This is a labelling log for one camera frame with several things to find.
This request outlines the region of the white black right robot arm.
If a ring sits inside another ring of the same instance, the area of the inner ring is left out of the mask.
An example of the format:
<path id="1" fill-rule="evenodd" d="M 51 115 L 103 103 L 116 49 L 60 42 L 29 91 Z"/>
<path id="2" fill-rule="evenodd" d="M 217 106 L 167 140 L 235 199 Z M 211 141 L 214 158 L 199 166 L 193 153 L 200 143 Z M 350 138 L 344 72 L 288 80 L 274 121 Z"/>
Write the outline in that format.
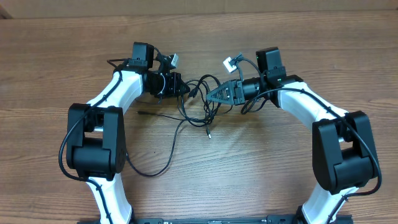
<path id="1" fill-rule="evenodd" d="M 278 47 L 256 52 L 258 77 L 229 80 L 210 91 L 210 102 L 251 111 L 263 98 L 295 116 L 312 133 L 312 169 L 317 183 L 293 215 L 269 215 L 267 223 L 352 223 L 338 211 L 351 197 L 375 194 L 382 174 L 368 116 L 324 100 L 297 75 L 288 75 Z"/>

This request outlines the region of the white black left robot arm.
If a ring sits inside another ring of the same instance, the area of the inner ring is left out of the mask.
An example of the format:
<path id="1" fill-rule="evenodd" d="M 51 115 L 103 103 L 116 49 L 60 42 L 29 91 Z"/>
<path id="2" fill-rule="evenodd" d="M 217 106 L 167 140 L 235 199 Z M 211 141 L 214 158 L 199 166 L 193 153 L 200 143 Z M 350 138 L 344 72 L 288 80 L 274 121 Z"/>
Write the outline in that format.
<path id="1" fill-rule="evenodd" d="M 103 91 L 68 109 L 58 165 L 64 176 L 88 184 L 100 211 L 98 223 L 132 223 L 121 177 L 127 159 L 124 115 L 143 93 L 161 100 L 190 89 L 175 71 L 178 55 L 164 55 L 148 43 L 135 42 L 131 57 L 108 63 L 113 77 Z"/>

